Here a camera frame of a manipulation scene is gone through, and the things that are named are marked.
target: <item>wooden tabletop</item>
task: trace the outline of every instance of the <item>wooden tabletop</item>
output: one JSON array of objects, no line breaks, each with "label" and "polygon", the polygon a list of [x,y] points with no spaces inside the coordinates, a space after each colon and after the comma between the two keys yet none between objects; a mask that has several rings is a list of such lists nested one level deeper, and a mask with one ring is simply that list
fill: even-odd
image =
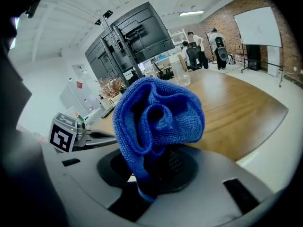
[{"label": "wooden tabletop", "polygon": [[[197,143],[185,143],[239,160],[259,147],[280,125],[288,109],[257,87],[219,72],[190,72],[202,103],[205,131]],[[91,128],[114,134],[111,113]]]}]

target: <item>man in white shirt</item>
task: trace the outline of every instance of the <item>man in white shirt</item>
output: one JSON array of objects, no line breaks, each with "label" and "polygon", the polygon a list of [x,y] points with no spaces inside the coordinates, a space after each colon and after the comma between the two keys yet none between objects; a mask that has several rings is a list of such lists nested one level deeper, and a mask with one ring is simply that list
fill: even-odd
[{"label": "man in white shirt", "polygon": [[187,42],[187,41],[183,41],[183,42],[182,42],[182,45],[183,45],[182,57],[183,57],[183,59],[184,59],[184,60],[186,60],[186,61],[187,61],[187,65],[189,66],[190,61],[189,61],[188,54],[187,54],[187,52],[186,52],[188,42]]},{"label": "man in white shirt", "polygon": [[216,30],[216,28],[212,28],[211,29],[211,34],[209,36],[209,42],[210,45],[212,47],[212,50],[214,51],[214,53],[216,54],[217,57],[217,63],[218,63],[218,70],[225,69],[226,67],[226,61],[222,61],[219,53],[218,53],[218,45],[216,43],[216,38],[222,38],[222,42],[223,44],[221,44],[221,46],[225,47],[226,43],[225,43],[225,38],[221,33],[218,33],[218,31]]},{"label": "man in white shirt", "polygon": [[204,46],[203,46],[203,38],[195,35],[193,32],[188,32],[187,33],[188,37],[189,38],[192,38],[194,40],[194,42],[196,43],[196,45],[199,45],[201,47],[201,59],[202,59],[202,62],[203,62],[203,66],[205,69],[208,69],[208,60],[205,56],[205,52],[204,52]]}]

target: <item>white floor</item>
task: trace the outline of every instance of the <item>white floor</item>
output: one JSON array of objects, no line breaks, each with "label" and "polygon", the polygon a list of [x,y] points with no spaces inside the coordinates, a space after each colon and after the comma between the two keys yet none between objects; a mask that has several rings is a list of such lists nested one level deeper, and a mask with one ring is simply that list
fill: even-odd
[{"label": "white floor", "polygon": [[303,145],[303,90],[294,83],[274,78],[264,71],[244,70],[240,64],[227,65],[218,70],[209,63],[209,69],[238,78],[265,91],[289,110],[277,130],[255,151],[237,163],[262,180],[272,191],[286,187],[294,174]]}]

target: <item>brick wall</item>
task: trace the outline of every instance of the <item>brick wall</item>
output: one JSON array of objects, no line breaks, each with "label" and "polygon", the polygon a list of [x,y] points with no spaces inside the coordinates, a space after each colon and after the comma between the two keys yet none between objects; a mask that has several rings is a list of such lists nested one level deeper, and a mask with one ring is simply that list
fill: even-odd
[{"label": "brick wall", "polygon": [[[174,33],[183,28],[186,32],[193,31],[198,36],[204,38],[203,44],[205,47],[205,54],[207,58],[212,59],[211,50],[209,48],[205,33],[209,33],[212,27],[216,27],[217,30],[225,36],[228,53],[242,53],[240,34],[233,16],[252,9],[268,6],[271,6],[274,12],[281,34],[283,48],[280,49],[280,65],[283,65],[284,70],[289,73],[292,73],[294,66],[296,66],[298,68],[297,72],[293,75],[289,75],[289,77],[303,83],[303,75],[300,74],[300,70],[303,69],[303,60],[297,47],[294,35],[292,34],[287,21],[284,19],[284,16],[271,0],[234,0],[213,13],[211,16],[207,17],[201,23],[183,26],[180,28],[177,27],[170,29],[169,31]],[[266,46],[261,46],[260,51],[261,60],[267,61]]]}]

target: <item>ceiling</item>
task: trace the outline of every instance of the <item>ceiling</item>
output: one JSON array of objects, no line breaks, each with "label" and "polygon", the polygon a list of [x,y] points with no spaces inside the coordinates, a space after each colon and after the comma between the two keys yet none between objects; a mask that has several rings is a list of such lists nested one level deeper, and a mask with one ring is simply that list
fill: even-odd
[{"label": "ceiling", "polygon": [[108,19],[110,24],[147,1],[170,28],[182,23],[180,12],[207,11],[220,0],[41,0],[33,18],[25,14],[20,17],[16,47],[10,50],[9,57],[20,65],[58,57],[65,47],[85,50],[102,32],[102,26],[95,22],[106,11],[114,12]]}]

